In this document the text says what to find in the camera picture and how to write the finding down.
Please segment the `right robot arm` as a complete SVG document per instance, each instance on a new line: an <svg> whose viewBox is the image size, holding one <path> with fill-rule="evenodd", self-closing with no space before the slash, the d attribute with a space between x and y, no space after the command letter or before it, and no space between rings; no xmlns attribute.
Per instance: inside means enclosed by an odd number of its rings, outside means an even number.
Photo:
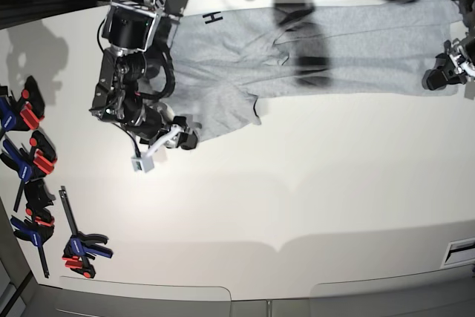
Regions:
<svg viewBox="0 0 475 317"><path fill-rule="evenodd" d="M124 131L135 147L165 140L168 148L197 147L185 117L160 106L175 88L171 61L154 43L166 0L110 0L96 39L106 40L90 113Z"/></svg>

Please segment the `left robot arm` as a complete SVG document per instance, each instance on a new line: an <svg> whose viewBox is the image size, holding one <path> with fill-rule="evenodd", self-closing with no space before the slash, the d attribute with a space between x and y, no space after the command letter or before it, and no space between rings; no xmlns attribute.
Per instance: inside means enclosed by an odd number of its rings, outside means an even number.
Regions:
<svg viewBox="0 0 475 317"><path fill-rule="evenodd" d="M474 81L474 0L459 0L459 9L467 30L461 39L445 41L434 67L426 72L422 84L430 91Z"/></svg>

